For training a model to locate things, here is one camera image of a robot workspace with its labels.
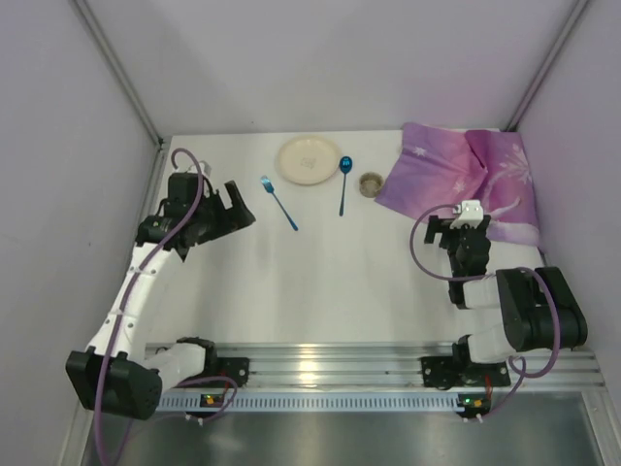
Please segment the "blue metallic fork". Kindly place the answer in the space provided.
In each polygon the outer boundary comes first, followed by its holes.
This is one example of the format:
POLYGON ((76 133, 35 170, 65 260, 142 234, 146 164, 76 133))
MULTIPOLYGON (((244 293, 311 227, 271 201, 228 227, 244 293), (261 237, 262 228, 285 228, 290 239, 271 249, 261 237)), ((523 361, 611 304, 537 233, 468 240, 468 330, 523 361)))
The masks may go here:
POLYGON ((279 200, 278 196, 276 195, 276 191, 275 188, 271 182, 271 180, 267 177, 267 176, 262 176, 260 179, 264 189, 266 190, 267 193, 269 193, 277 202, 278 206, 280 207, 282 213, 284 214, 284 216, 286 217, 287 221, 289 222, 290 226, 292 227, 292 229, 294 231, 298 231, 299 227, 296 224, 296 222, 294 221, 294 219, 291 217, 291 215, 287 212, 287 210, 285 209, 285 207, 283 206, 283 204, 281 203, 281 201, 279 200))

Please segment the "purple printed placemat cloth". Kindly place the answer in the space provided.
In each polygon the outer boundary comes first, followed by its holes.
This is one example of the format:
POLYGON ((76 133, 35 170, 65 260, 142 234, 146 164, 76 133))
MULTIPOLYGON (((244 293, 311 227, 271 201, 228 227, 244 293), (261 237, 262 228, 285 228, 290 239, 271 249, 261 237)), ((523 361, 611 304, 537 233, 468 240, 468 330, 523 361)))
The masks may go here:
POLYGON ((434 206, 469 199, 491 217, 490 240, 539 245, 533 178, 519 133, 406 123, 378 204, 417 219, 434 206))

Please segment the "cream round plate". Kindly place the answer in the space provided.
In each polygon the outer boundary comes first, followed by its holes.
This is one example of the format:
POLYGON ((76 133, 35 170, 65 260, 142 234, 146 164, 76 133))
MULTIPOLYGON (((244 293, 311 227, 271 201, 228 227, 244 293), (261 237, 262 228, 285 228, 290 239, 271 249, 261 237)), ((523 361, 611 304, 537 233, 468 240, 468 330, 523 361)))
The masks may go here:
POLYGON ((338 171, 342 156, 342 150, 334 142, 318 135, 302 135, 289 139, 280 147, 276 168, 291 183, 316 185, 338 171))

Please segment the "blue metallic spoon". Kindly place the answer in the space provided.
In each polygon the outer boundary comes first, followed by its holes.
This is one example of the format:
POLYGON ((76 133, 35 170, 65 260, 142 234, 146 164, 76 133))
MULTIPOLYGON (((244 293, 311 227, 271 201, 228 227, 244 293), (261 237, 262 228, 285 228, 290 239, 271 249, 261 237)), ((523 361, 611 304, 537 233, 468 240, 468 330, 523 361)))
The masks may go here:
POLYGON ((343 175, 343 184, 342 184, 342 193, 341 193, 341 201, 339 207, 339 216, 344 215, 344 206, 345 206, 345 190, 346 190, 346 180, 348 174, 351 172, 353 167, 353 161, 350 156, 343 156, 339 163, 340 171, 343 175))

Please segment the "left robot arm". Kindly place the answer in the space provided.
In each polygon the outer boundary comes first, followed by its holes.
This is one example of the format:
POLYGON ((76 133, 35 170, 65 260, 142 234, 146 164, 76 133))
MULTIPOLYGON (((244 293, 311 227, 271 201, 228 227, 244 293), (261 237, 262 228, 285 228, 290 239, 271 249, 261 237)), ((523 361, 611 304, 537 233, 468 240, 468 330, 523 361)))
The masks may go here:
POLYGON ((150 418, 171 388, 245 384, 245 358, 218 356, 214 342, 183 337, 155 356, 147 338, 167 287, 191 249, 249 227, 255 217, 235 182, 226 207, 206 176, 176 172, 155 214, 139 225, 130 266, 111 310, 83 351, 71 351, 66 373, 91 412, 150 418))

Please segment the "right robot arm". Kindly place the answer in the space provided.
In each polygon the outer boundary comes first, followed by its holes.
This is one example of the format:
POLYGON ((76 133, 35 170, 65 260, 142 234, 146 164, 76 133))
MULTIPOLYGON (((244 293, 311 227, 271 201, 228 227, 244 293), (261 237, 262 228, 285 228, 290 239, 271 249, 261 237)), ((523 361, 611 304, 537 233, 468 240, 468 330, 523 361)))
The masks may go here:
POLYGON ((452 345, 451 368, 459 375, 490 372, 506 360, 530 350, 573 350, 586 343, 588 325, 579 304, 557 267, 523 266, 487 272, 491 242, 490 216, 458 224, 452 218, 430 216, 424 242, 440 235, 447 252, 450 302, 462 310, 491 310, 500 321, 452 345))

